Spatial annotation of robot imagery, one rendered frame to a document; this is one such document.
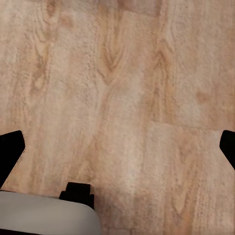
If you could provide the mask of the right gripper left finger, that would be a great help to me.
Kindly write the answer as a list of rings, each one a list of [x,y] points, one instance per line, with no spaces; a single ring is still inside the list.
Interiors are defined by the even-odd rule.
[[[0,188],[24,151],[25,144],[20,130],[0,136]]]

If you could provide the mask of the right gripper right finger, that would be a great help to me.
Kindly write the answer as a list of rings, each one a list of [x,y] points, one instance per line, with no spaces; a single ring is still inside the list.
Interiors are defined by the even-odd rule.
[[[235,132],[223,130],[219,147],[235,170]]]

